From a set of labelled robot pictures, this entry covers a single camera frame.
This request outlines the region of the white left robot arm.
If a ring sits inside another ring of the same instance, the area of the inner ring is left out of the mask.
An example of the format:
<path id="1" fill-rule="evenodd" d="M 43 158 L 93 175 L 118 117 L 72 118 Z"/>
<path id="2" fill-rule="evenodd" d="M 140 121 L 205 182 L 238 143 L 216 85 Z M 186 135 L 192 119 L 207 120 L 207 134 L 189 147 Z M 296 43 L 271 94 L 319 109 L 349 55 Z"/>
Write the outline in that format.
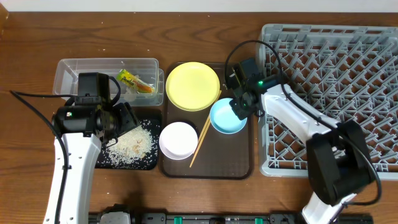
<path id="1" fill-rule="evenodd" d="M 63 106 L 53 116 L 55 166 L 44 223 L 88 223 L 97 158 L 112 139 L 139 126 L 129 103 Z"/>

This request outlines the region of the white bowl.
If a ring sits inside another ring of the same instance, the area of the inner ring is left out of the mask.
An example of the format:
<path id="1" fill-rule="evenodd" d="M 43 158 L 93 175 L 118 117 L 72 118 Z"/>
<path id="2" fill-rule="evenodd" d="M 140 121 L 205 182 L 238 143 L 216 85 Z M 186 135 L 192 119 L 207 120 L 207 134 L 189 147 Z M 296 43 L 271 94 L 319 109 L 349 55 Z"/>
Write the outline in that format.
<path id="1" fill-rule="evenodd" d="M 161 132 L 159 146 L 162 153 L 172 160 L 184 160 L 190 157 L 198 145 L 195 129 L 184 122 L 167 125 Z"/>

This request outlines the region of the green orange snack wrapper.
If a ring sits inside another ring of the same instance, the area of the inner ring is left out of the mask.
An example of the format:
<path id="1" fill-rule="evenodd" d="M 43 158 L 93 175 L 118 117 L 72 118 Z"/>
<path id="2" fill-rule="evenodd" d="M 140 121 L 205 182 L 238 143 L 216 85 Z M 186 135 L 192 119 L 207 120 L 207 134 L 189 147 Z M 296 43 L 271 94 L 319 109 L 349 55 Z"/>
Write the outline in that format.
<path id="1" fill-rule="evenodd" d="M 129 71 L 122 69 L 116 79 L 127 85 L 129 88 L 136 90 L 138 93 L 151 94 L 154 92 L 154 87 L 142 81 L 137 76 Z"/>

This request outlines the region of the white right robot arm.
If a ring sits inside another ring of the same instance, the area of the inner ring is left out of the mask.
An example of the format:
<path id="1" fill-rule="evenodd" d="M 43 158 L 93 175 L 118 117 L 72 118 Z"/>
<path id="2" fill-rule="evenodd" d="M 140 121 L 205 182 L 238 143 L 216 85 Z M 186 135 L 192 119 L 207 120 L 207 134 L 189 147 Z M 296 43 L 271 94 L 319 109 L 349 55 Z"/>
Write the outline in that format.
<path id="1" fill-rule="evenodd" d="M 361 126 L 330 118 L 274 78 L 226 79 L 239 119 L 269 114 L 305 145 L 313 189 L 302 216 L 307 223 L 331 223 L 358 192 L 377 179 Z"/>

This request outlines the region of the light blue bowl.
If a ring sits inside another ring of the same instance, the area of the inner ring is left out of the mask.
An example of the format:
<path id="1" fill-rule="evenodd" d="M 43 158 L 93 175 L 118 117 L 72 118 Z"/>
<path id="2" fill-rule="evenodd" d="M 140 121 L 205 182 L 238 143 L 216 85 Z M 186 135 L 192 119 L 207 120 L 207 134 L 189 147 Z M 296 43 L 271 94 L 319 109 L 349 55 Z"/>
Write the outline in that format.
<path id="1" fill-rule="evenodd" d="M 232 110 L 229 104 L 232 98 L 223 98 L 214 103 L 210 110 L 210 122 L 212 126 L 220 133 L 235 134 L 242 130 L 247 118 L 240 120 Z"/>

